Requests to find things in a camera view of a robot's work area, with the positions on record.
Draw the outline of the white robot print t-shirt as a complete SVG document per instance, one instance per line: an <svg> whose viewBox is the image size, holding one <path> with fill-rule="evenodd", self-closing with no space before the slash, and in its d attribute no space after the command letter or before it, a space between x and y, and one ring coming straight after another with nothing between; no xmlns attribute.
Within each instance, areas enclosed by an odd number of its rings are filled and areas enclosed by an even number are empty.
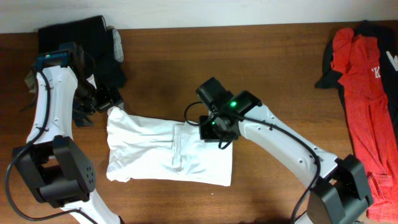
<svg viewBox="0 0 398 224"><path fill-rule="evenodd" d="M160 179L231 185L233 147L219 149L187 123L108 110L109 180Z"/></svg>

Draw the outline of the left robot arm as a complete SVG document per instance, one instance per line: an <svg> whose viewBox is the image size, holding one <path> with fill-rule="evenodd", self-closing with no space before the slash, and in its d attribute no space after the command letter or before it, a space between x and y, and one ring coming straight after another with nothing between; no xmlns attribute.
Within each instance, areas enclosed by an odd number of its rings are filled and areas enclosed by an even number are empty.
<svg viewBox="0 0 398 224"><path fill-rule="evenodd" d="M37 89L34 123L26 144L14 148L6 177L15 167L36 201L61 210L46 220L71 214L79 223L122 223L96 190L93 163L73 141L74 105L88 115L124 104L117 89L86 77L86 55L67 42L37 57L31 68Z"/></svg>

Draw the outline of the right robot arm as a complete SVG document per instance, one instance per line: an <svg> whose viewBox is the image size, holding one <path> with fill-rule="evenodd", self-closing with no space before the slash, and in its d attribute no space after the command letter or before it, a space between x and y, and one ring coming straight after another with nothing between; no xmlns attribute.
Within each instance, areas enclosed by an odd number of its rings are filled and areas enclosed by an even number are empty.
<svg viewBox="0 0 398 224"><path fill-rule="evenodd" d="M209 114L200 117L200 137L226 149L244 137L288 168L305 187L291 223L352 224L374 203L362 162L344 159L311 143L279 120L257 97L226 90L214 77L196 90Z"/></svg>

